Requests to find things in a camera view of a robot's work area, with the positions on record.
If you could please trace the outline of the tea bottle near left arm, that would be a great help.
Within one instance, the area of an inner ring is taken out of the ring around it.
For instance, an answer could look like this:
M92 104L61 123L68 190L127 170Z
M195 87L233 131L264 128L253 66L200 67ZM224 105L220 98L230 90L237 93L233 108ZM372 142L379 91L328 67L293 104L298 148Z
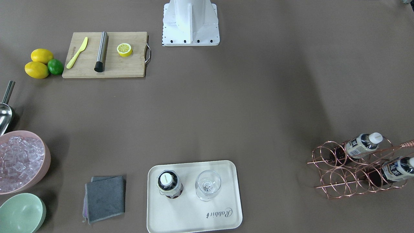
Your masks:
M378 149L378 145L383 141L380 133L360 134L335 148L331 159L339 164L348 164L352 161L364 158L369 153Z

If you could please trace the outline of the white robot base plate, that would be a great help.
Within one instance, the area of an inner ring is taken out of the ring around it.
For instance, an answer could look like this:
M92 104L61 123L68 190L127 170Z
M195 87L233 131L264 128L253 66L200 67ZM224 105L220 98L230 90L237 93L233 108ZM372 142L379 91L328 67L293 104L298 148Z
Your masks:
M216 4L210 0L171 0L164 5L162 46L219 44Z

